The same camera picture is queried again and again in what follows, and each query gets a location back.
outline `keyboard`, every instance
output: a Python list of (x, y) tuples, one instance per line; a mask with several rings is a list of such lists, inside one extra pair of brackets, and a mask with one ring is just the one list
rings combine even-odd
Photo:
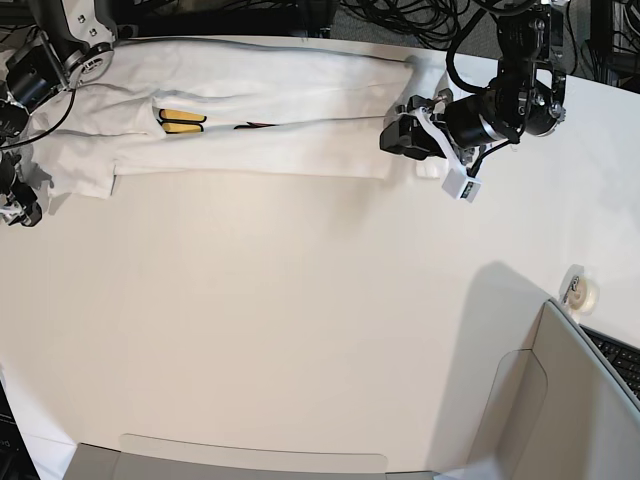
[(640, 398), (640, 350), (582, 325), (581, 328)]

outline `white tabletop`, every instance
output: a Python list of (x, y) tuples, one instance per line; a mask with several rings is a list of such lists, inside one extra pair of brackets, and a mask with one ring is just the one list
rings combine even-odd
[(587, 323), (640, 345), (640, 96), (569, 78), (565, 105), (553, 135), (485, 162), (472, 205), (398, 157), (385, 181), (121, 178), (108, 201), (1, 228), (0, 364), (41, 475), (65, 465), (43, 438), (118, 448), (125, 433), (460, 466), (498, 362), (530, 345), (572, 264), (601, 286)]

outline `black cable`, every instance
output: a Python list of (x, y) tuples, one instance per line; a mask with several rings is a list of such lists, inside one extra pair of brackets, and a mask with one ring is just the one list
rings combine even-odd
[(489, 150), (486, 150), (484, 153), (481, 153), (478, 156), (478, 158), (476, 159), (476, 161), (473, 162), (473, 165), (471, 166), (471, 168), (469, 169), (467, 174), (471, 178), (476, 178), (476, 175), (478, 175), (478, 172), (480, 171), (480, 167), (482, 166), (482, 161), (485, 158), (487, 158), (489, 155), (491, 155), (493, 152), (497, 152), (498, 150), (500, 150), (501, 148), (506, 147), (507, 145), (511, 145), (511, 142), (509, 140), (505, 140), (501, 144), (496, 145), (495, 147), (490, 148)]
[(73, 102), (76, 99), (76, 90), (72, 90), (71, 91), (71, 100), (69, 101), (69, 106), (67, 107), (67, 111), (64, 113), (64, 115), (62, 116), (62, 118), (58, 121), (58, 123), (56, 123), (53, 127), (51, 127), (49, 130), (47, 130), (46, 132), (43, 132), (39, 135), (36, 135), (35, 137), (31, 137), (28, 138), (26, 140), (22, 140), (21, 142), (17, 142), (17, 143), (13, 143), (11, 145), (5, 145), (3, 147), (0, 147), (0, 152), (4, 152), (6, 150), (13, 150), (19, 147), (24, 147), (25, 145), (30, 145), (32, 143), (37, 142), (38, 140), (42, 140), (44, 137), (51, 135), (53, 132), (55, 132), (58, 128), (60, 128), (60, 125), (62, 125), (64, 123), (64, 121), (67, 119), (67, 117), (69, 116), (69, 114), (71, 113), (71, 109), (73, 108)]
[(238, 10), (249, 10), (253, 7), (255, 7), (256, 5), (266, 5), (266, 4), (270, 4), (269, 7), (267, 8), (275, 8), (278, 6), (286, 6), (286, 5), (293, 5), (293, 1), (287, 1), (287, 0), (258, 0), (258, 1), (253, 1), (253, 0), (236, 0), (235, 2), (231, 2), (228, 3), (222, 7), (220, 7), (219, 9), (217, 9), (216, 11), (219, 12), (235, 12)]
[(7, 33), (4, 37), (2, 37), (2, 39), (0, 40), (0, 43), (4, 43), (7, 41), (7, 39), (13, 35), (14, 33), (16, 33), (18, 30), (22, 30), (24, 28), (29, 28), (29, 27), (33, 27), (33, 25), (20, 25), (19, 27), (12, 27), (12, 28), (7, 28)]
[[(629, 19), (629, 12), (627, 11), (627, 6), (631, 3), (632, 0), (629, 0), (627, 2), (625, 2), (624, 7), (622, 8), (622, 15), (624, 16), (624, 20), (625, 23), (627, 24), (627, 27), (629, 27), (629, 30), (631, 30), (635, 35), (640, 37), (640, 32), (638, 32), (638, 30), (633, 26), (633, 24), (631, 23), (631, 20)], [(635, 9), (636, 5), (631, 5), (629, 7), (629, 9)]]
[(496, 8), (493, 5), (497, 2), (483, 2), (482, 0), (473, 0), (473, 2), (478, 5), (481, 9), (493, 13), (498, 17), (514, 17), (516, 15), (520, 15), (521, 13), (526, 12), (531, 7), (533, 7), (538, 0), (527, 0), (524, 3), (521, 3), (517, 7), (510, 8)]
[(461, 30), (470, 0), (341, 0), (346, 11), (386, 30), (412, 35), (426, 48), (446, 50)]
[(578, 42), (576, 40), (575, 34), (573, 33), (573, 24), (571, 23), (571, 11), (570, 11), (571, 3), (572, 2), (567, 3), (567, 11), (566, 11), (567, 29), (569, 30), (569, 36), (571, 37), (571, 46), (573, 48), (573, 68), (571, 69), (571, 72), (569, 72), (569, 75), (573, 75), (574, 73), (576, 73), (576, 70), (578, 69), (578, 62), (579, 62)]
[(591, 40), (585, 40), (584, 43), (587, 45), (589, 49), (589, 55), (591, 56), (591, 65), (593, 66), (593, 79), (596, 82), (605, 83), (605, 78), (603, 75), (604, 68), (604, 60), (600, 58), (600, 54), (598, 50), (594, 49), (591, 46)]
[(584, 61), (584, 64), (587, 66), (587, 68), (589, 68), (589, 71), (591, 72), (591, 78), (593, 78), (595, 80), (596, 74), (595, 74), (595, 72), (593, 70), (593, 66), (592, 66), (592, 64), (589, 64), (589, 61), (587, 60), (587, 56), (584, 54), (584, 47), (585, 46), (586, 46), (586, 43), (583, 43), (582, 46), (580, 47), (580, 56), (582, 57), (582, 60)]
[(615, 49), (620, 50), (621, 52), (624, 52), (624, 53), (631, 53), (633, 55), (640, 54), (640, 52), (638, 52), (638, 50), (632, 50), (630, 48), (621, 47), (619, 45), (611, 45), (611, 48), (615, 48)]
[(486, 13), (487, 13), (486, 10), (480, 9), (473, 14), (473, 17), (471, 17), (471, 20), (469, 20), (469, 23), (465, 25), (465, 27), (460, 31), (460, 33), (456, 36), (456, 38), (454, 38), (453, 41), (451, 42), (451, 46), (447, 50), (447, 57), (446, 57), (447, 73), (451, 77), (451, 81), (453, 81), (453, 83), (455, 83), (462, 90), (469, 93), (475, 93), (477, 95), (482, 95), (487, 89), (484, 87), (477, 87), (475, 85), (471, 85), (465, 82), (464, 80), (462, 80), (462, 78), (458, 74), (458, 71), (456, 70), (454, 58), (456, 56), (456, 52), (458, 51), (458, 48), (460, 47), (464, 39), (469, 36), (471, 31), (476, 27), (476, 25), (478, 25), (478, 22), (482, 20), (482, 18), (486, 15)]
[(629, 44), (630, 47), (635, 48), (636, 50), (640, 50), (640, 48), (638, 48), (634, 42), (640, 42), (640, 38), (631, 38), (629, 35), (627, 35), (625, 32), (621, 32), (620, 30), (614, 30), (613, 32), (611, 32), (613, 34), (613, 36), (615, 37), (616, 35), (620, 35), (622, 38), (624, 38), (627, 43)]
[(522, 135), (524, 134), (524, 131), (527, 129), (527, 121), (529, 120), (529, 114), (531, 113), (531, 103), (532, 103), (531, 89), (527, 89), (525, 109), (524, 109), (524, 114), (522, 115), (522, 125), (520, 125), (520, 130), (518, 130), (518, 138), (521, 138)]

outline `white garment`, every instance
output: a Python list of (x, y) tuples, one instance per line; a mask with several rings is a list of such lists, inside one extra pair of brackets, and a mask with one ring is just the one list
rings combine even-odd
[[(104, 198), (116, 174), (186, 169), (384, 178), (397, 159), (379, 150), (385, 114), (411, 94), (433, 95), (443, 70), (421, 72), (405, 92), (413, 73), (403, 62), (309, 49), (139, 41), (78, 89), (34, 160), (53, 177), (53, 196)], [(55, 124), (69, 96), (38, 110), (30, 135)], [(205, 132), (167, 136), (154, 107), (206, 115)], [(278, 126), (233, 129), (246, 122)]]

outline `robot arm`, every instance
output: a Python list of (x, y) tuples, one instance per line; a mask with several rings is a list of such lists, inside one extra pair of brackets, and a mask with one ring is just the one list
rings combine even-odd
[[(486, 87), (466, 83), (453, 63), (457, 48), (487, 13), (478, 10), (447, 52), (451, 80), (471, 95), (455, 102), (448, 90), (434, 99), (412, 97), (382, 132), (380, 148), (415, 160), (446, 158), (450, 171), (443, 188), (454, 198), (473, 201), (481, 185), (476, 176), (487, 155), (519, 143), (524, 132), (548, 135), (564, 120), (566, 74), (560, 63), (559, 6), (551, 1), (501, 10), (513, 14), (495, 18), (503, 56), (496, 77)], [(539, 70), (550, 73), (549, 86), (538, 80)]]
[(117, 35), (109, 6), (109, 0), (29, 0), (39, 32), (7, 61), (0, 82), (0, 194), (6, 197), (0, 214), (8, 223), (33, 226), (42, 216), (11, 145), (41, 105), (108, 67)]

